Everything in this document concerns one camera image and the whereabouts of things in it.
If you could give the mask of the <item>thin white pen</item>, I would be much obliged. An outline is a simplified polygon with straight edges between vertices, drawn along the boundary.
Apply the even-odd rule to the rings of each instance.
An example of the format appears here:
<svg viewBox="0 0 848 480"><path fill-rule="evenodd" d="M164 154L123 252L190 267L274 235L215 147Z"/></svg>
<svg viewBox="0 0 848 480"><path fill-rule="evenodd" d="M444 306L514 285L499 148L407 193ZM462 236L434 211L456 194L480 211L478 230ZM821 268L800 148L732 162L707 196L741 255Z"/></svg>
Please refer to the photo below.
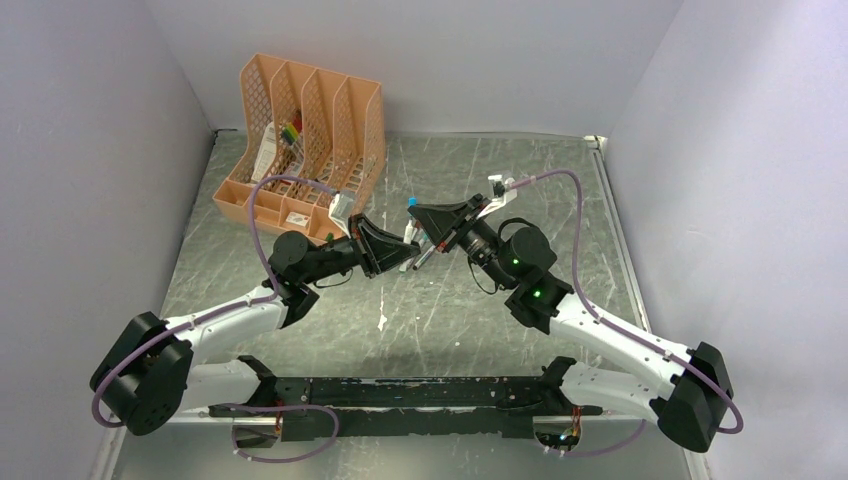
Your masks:
<svg viewBox="0 0 848 480"><path fill-rule="evenodd" d="M406 244L410 244L412 242L412 238L414 236L415 226L413 224L407 224L404 231L403 241Z"/></svg>

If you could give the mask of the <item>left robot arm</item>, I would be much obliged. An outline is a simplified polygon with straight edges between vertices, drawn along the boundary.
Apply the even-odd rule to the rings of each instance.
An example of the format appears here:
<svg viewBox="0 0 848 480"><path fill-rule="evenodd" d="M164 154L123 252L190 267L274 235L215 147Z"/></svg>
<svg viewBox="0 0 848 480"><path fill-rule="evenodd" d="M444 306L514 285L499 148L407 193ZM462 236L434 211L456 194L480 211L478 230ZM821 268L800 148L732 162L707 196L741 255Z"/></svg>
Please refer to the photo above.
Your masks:
<svg viewBox="0 0 848 480"><path fill-rule="evenodd" d="M281 405L276 376L254 357L210 359L304 318L319 298L311 284L355 269L372 278L420 252L417 242L377 227L362 214L348 225L349 235L323 245L300 232L281 234L267 259L267 279L234 300L180 317L135 316L91 377L95 420L142 436L188 410L261 416Z"/></svg>

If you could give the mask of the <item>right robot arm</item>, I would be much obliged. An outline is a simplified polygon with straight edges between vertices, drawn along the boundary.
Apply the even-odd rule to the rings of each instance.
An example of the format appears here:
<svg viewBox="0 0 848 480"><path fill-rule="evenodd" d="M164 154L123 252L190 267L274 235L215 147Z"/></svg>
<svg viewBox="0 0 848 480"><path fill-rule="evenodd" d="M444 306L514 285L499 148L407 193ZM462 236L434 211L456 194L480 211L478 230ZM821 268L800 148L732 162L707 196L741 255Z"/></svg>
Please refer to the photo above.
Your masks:
<svg viewBox="0 0 848 480"><path fill-rule="evenodd" d="M519 229L503 238L485 219L489 204L475 195L455 204L411 205L408 212L439 252L462 249L470 264L509 291L505 305L520 324L576 340L617 365L607 371L577 361L544 382L539 398L548 412L562 414L575 404L632 415L696 453L728 433L722 421L738 411L718 348L654 336L598 307L576 284L552 274L557 255L537 226L521 219Z"/></svg>

